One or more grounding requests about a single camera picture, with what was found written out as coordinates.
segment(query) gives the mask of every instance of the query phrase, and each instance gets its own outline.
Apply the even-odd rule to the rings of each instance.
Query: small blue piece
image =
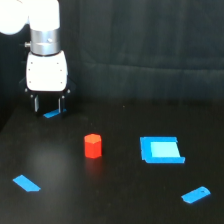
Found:
[[[147,163],[184,163],[180,157],[176,137],[142,137],[142,160]]]
[[[15,179],[13,179],[13,181],[27,192],[39,191],[41,189],[23,175],[16,177]]]
[[[210,194],[211,193],[207,188],[199,187],[198,189],[191,191],[188,194],[183,195],[182,199],[185,202],[191,204],[191,203],[198,201],[199,199],[204,198],[205,196],[210,195]]]
[[[176,137],[142,137],[149,142],[177,142]]]
[[[52,111],[52,112],[49,112],[49,113],[44,114],[44,117],[46,117],[46,118],[51,118],[51,117],[54,117],[54,116],[56,116],[56,115],[58,115],[58,114],[60,114],[60,112],[59,112],[59,110],[57,109],[57,110],[54,110],[54,111]]]

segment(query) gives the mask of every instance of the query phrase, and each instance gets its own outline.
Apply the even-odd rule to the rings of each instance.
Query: blue object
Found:
[[[142,160],[147,163],[184,163],[176,137],[141,137]]]
[[[16,177],[15,179],[13,179],[13,181],[27,192],[39,191],[41,189],[23,175]]]
[[[44,114],[44,117],[46,117],[46,118],[51,118],[51,117],[54,117],[54,116],[56,116],[56,115],[58,115],[58,114],[60,114],[60,112],[59,112],[59,110],[57,109],[57,110],[54,110],[54,111],[52,111],[52,112],[49,112],[49,113]]]
[[[182,199],[191,204],[195,201],[198,201],[199,199],[201,198],[204,198],[206,197],[207,195],[210,195],[210,191],[205,188],[205,187],[199,187],[198,189],[194,190],[194,191],[191,191],[190,193],[188,194],[185,194],[182,196]]]

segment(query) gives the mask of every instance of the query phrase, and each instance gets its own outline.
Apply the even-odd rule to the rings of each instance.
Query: light blue square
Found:
[[[151,142],[152,157],[180,157],[176,142]]]

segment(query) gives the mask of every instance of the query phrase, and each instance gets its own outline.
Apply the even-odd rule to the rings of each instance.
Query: red cube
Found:
[[[95,159],[102,156],[102,140],[100,135],[87,135],[84,140],[86,157]]]

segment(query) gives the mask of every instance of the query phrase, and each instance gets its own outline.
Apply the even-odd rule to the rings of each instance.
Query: blue square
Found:
[[[151,142],[152,157],[180,157],[176,142]]]
[[[142,159],[147,163],[184,163],[176,137],[141,137]]]

